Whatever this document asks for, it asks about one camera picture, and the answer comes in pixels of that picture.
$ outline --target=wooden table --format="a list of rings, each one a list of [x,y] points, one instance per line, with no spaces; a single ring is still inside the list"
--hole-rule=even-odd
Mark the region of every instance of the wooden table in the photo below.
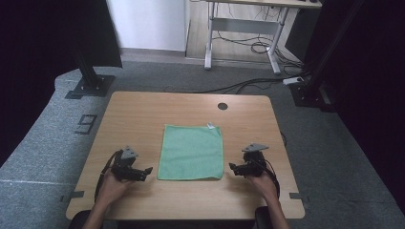
[[[225,103],[226,110],[218,104]],[[224,138],[224,176],[221,180],[157,180],[165,124],[221,127]],[[298,193],[283,139],[268,97],[229,94],[167,94],[116,92],[112,95],[66,212],[91,209],[99,173],[113,152],[131,146],[139,157],[133,167],[154,167],[144,182],[111,207],[108,219],[254,219],[265,202],[243,177],[234,176],[228,163],[243,164],[242,149],[251,142],[269,146],[281,185],[280,201],[286,217],[300,219],[305,210]]]
[[[316,3],[299,0],[205,0],[209,4],[209,23],[208,23],[208,41],[205,47],[204,68],[211,69],[212,61],[212,32],[213,31],[234,31],[245,33],[259,33],[273,36],[271,46],[266,48],[271,67],[275,74],[280,74],[280,68],[277,63],[274,52],[280,39],[281,32],[286,22],[289,8],[320,9],[322,4],[317,0]],[[241,20],[233,18],[220,18],[214,15],[215,4],[231,3],[244,5],[260,5],[268,7],[281,7],[280,20],[278,21],[257,21]]]

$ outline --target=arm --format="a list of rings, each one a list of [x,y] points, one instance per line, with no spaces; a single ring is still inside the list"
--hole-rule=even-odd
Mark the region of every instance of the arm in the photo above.
[[[122,197],[128,187],[134,181],[121,182],[116,180],[111,170],[107,170],[104,175],[103,183],[101,185],[96,203],[90,212],[90,216],[84,223],[83,229],[99,229],[104,220],[105,213],[108,207],[117,199]]]
[[[276,186],[268,174],[263,172],[260,177],[246,176],[246,178],[265,199],[273,228],[289,228],[286,217],[283,213],[283,209],[281,208],[280,201],[277,198]]]

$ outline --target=microfiber cloth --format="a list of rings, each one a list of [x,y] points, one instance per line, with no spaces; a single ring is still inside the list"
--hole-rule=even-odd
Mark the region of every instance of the microfiber cloth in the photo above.
[[[223,173],[224,148],[219,127],[165,126],[158,179],[221,179]]]

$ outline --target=forearm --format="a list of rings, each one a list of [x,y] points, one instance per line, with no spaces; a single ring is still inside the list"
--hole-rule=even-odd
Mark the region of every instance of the forearm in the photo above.
[[[84,223],[83,229],[99,229],[107,212],[108,204],[103,201],[97,201],[90,212],[90,216]]]
[[[271,218],[271,225],[273,229],[289,229],[286,217],[284,216],[283,209],[281,208],[278,198],[273,196],[264,196],[268,212]]]

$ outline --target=desk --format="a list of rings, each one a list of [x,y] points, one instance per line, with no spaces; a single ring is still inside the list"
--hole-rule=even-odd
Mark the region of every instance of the desk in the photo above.
[[[316,3],[311,3],[309,0],[305,2],[299,0],[205,0],[205,1],[208,2],[209,4],[209,23],[208,23],[208,42],[205,47],[204,68],[206,70],[211,69],[213,31],[259,33],[259,34],[273,35],[273,42],[271,46],[267,48],[267,55],[275,74],[281,73],[277,60],[274,56],[274,51],[280,39],[280,35],[286,21],[288,9],[289,8],[319,9],[322,7],[322,4],[319,2],[319,0]],[[282,10],[278,22],[219,18],[214,16],[215,4],[219,3],[281,7]]]
[[[218,104],[227,104],[220,110]],[[221,127],[224,139],[224,176],[220,180],[157,180],[165,124]],[[116,92],[112,95],[66,212],[91,209],[99,173],[113,152],[126,145],[139,157],[134,168],[154,167],[144,182],[116,202],[108,219],[254,219],[265,202],[248,180],[234,176],[228,163],[242,164],[242,149],[251,142],[269,146],[264,150],[281,185],[280,201],[290,219],[302,218],[305,210],[298,193],[287,152],[268,97],[230,94],[167,94]]]

